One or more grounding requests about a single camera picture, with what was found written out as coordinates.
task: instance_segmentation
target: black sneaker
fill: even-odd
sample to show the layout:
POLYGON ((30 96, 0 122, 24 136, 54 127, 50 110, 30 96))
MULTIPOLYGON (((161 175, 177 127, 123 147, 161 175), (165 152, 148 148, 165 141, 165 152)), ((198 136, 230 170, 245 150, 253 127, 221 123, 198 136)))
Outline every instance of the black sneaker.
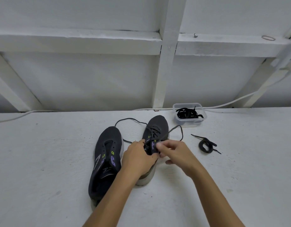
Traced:
MULTIPOLYGON (((145 139, 144 150, 148 155, 158 153, 156 149, 156 143, 167 140, 169 138, 169 125, 166 119, 161 116, 155 116, 151 118, 146 129, 143 133, 143 139, 145 139)), ((137 186, 144 186, 148 184, 154 176, 156 169, 156 163, 151 169, 144 175, 142 175, 137 181, 137 186)))
POLYGON ((94 151, 94 168, 89 183, 89 196, 97 206, 121 169, 124 146, 120 131, 110 126, 98 138, 94 151))

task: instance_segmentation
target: clear plastic container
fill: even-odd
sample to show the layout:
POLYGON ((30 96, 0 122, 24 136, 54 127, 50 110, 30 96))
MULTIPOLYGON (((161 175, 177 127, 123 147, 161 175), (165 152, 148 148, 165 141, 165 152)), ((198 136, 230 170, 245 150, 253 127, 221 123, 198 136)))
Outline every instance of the clear plastic container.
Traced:
POLYGON ((200 103, 175 103, 173 105, 173 113, 174 113, 174 122, 181 125, 182 127, 194 127, 194 126, 199 126, 203 120, 205 120, 208 116, 206 115, 203 107, 201 106, 200 103), (197 114, 203 115, 203 118, 199 117, 197 119, 180 119, 177 116, 176 110, 180 108, 190 108, 194 109, 196 106, 195 110, 197 114))

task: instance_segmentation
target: hand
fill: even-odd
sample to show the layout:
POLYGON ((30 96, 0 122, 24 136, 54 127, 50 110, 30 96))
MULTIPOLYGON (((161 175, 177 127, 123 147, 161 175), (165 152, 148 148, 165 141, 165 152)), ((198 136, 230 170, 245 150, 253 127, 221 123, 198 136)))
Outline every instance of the hand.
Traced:
POLYGON ((137 179, 147 173, 159 157, 157 153, 147 155, 143 148, 144 142, 144 139, 139 142, 134 141, 129 145, 122 157, 121 168, 133 173, 137 179))
POLYGON ((201 163, 182 141, 166 140, 156 144, 160 151, 160 157, 168 156, 170 160, 166 164, 176 164, 183 172, 191 177, 196 166, 201 163))

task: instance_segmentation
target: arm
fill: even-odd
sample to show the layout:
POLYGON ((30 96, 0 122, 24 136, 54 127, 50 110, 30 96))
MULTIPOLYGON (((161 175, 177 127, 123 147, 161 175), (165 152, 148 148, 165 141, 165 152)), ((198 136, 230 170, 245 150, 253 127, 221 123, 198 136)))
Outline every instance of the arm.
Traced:
POLYGON ((245 227, 223 196, 214 180, 184 142, 166 140, 157 143, 166 164, 176 164, 189 176, 197 189, 210 227, 245 227))
POLYGON ((135 183, 148 172, 158 154, 147 155, 143 149, 145 140, 133 142, 122 157, 121 170, 83 227, 115 227, 135 183))

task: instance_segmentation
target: shoelace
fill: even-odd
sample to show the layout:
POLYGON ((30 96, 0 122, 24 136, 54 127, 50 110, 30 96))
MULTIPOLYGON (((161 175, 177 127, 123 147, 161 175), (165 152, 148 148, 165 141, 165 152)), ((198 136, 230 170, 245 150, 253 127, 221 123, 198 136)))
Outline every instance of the shoelace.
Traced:
POLYGON ((201 149, 203 152, 209 154, 209 153, 212 153, 213 150, 214 150, 214 151, 217 151, 216 149, 213 148, 213 146, 217 146, 217 144, 211 142, 210 140, 208 140, 208 138, 200 137, 200 136, 193 135, 193 134, 191 134, 191 135, 194 136, 194 137, 197 137, 197 138, 202 139, 202 140, 200 141, 200 143, 198 144, 198 146, 199 146, 199 149, 201 149), (207 145, 208 150, 206 150, 206 149, 203 147, 204 144, 207 145))
POLYGON ((199 115, 196 110, 195 110, 196 106, 194 107, 194 109, 189 109, 189 108, 180 108, 178 110, 176 110, 177 113, 177 117, 180 119, 197 119, 199 117, 203 118, 203 115, 199 115))
MULTIPOLYGON (((152 127, 148 127, 148 124, 147 124, 146 122, 140 122, 140 121, 138 121, 137 119, 134 119, 134 118, 125 118, 125 119, 118 120, 118 121, 115 123, 115 127, 116 127, 116 125, 118 124, 118 122, 123 121, 123 120, 127 120, 127 119, 134 120, 134 121, 136 121, 136 122, 138 122, 138 123, 143 123, 143 124, 146 125, 145 128, 148 129, 148 130, 150 130, 150 132, 151 132, 151 137, 150 137, 149 140, 147 140, 147 141, 144 143, 144 145, 145 145, 146 148, 149 148, 149 147, 150 147, 150 146, 148 145, 148 143, 150 143, 150 142, 153 141, 153 140, 158 140, 158 142, 160 142, 160 141, 162 140, 162 137, 165 137, 166 135, 168 135, 171 131, 173 131, 173 130, 176 129, 177 127, 180 127, 180 129, 181 129, 181 134, 182 134, 182 138, 181 138, 181 140, 183 139, 183 130, 182 130, 182 127, 181 127, 180 125, 174 126, 174 127, 173 127, 169 132, 168 132, 168 133, 163 134, 163 135, 161 135, 159 127, 157 127, 157 126, 155 126, 155 125, 152 126, 152 127)), ((127 142, 127 143, 132 143, 131 141, 128 141, 128 140, 125 140, 125 139, 123 139, 123 141, 124 141, 124 142, 127 142)))

